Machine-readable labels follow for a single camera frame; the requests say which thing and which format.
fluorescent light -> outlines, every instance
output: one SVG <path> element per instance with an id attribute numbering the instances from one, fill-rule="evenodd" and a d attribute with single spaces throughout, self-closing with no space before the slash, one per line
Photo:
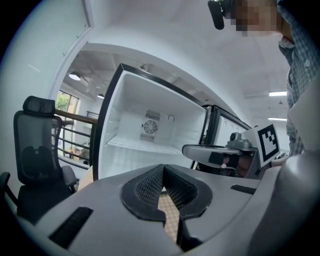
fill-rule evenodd
<path id="1" fill-rule="evenodd" d="M 286 91 L 269 92 L 269 96 L 270 96 L 270 97 L 274 97 L 274 96 L 287 96 L 287 92 L 286 92 Z"/>
<path id="2" fill-rule="evenodd" d="M 76 81 L 80 81 L 81 78 L 80 78 L 80 75 L 76 72 L 72 72 L 69 74 L 69 77 L 72 78 L 73 80 L 76 80 Z"/>
<path id="3" fill-rule="evenodd" d="M 273 117 L 268 118 L 268 120 L 273 120 L 273 121 L 287 121 L 286 118 L 273 118 Z"/>

tree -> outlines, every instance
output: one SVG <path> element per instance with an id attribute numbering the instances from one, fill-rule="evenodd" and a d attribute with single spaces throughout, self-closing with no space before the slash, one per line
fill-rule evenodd
<path id="1" fill-rule="evenodd" d="M 56 110 L 67 111 L 68 110 L 69 100 L 70 100 L 70 95 L 59 91 L 59 93 L 58 93 L 58 95 L 56 97 L 56 100 L 55 100 L 55 109 Z"/>

chair headrest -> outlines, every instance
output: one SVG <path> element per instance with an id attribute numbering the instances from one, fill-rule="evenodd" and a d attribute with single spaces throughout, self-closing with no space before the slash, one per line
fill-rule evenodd
<path id="1" fill-rule="evenodd" d="M 52 99 L 29 96 L 24 101 L 22 109 L 27 114 L 52 117 L 55 115 L 55 101 Z"/>

open refrigerator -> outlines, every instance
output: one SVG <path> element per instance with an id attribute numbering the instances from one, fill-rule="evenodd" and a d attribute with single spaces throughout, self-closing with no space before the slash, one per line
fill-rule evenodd
<path id="1" fill-rule="evenodd" d="M 215 145 L 213 136 L 221 144 L 233 131 L 250 128 L 226 111 L 232 120 L 217 116 L 217 110 L 221 108 L 201 106 L 193 96 L 159 77 L 120 64 L 97 121 L 93 179 L 157 164 L 192 168 L 195 163 L 182 154 L 184 145 Z"/>

plaid shirt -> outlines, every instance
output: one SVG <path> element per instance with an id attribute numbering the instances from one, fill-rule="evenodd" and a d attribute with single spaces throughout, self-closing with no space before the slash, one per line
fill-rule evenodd
<path id="1" fill-rule="evenodd" d="M 277 0 L 278 11 L 290 24 L 294 41 L 293 44 L 283 37 L 279 42 L 279 49 L 291 67 L 286 79 L 286 88 L 288 105 L 292 108 L 308 88 L 320 67 L 320 50 L 295 17 L 282 6 L 282 3 L 283 0 Z M 286 123 L 286 133 L 289 136 L 291 155 L 302 153 L 304 145 L 289 118 Z"/>

